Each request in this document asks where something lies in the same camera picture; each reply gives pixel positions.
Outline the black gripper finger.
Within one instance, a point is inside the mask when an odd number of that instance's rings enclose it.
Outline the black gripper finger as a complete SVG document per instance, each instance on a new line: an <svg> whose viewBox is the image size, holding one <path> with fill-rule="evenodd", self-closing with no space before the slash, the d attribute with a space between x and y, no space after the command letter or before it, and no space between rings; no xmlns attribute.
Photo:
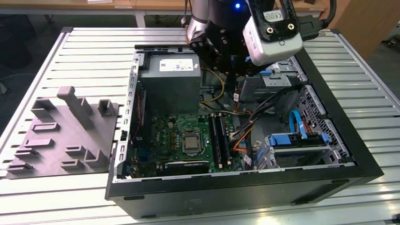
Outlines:
<svg viewBox="0 0 400 225"><path fill-rule="evenodd" d="M234 55L234 70L239 72L239 75L255 76L260 71L266 69L266 65L256 66L250 57L250 52L246 42L240 42L238 50Z"/></svg>
<svg viewBox="0 0 400 225"><path fill-rule="evenodd" d="M212 71L222 72L227 77L234 76L231 54L228 51L230 43L223 37L218 39L218 49L214 43L210 42L204 30L196 31L190 40L190 46L199 58L204 61Z"/></svg>

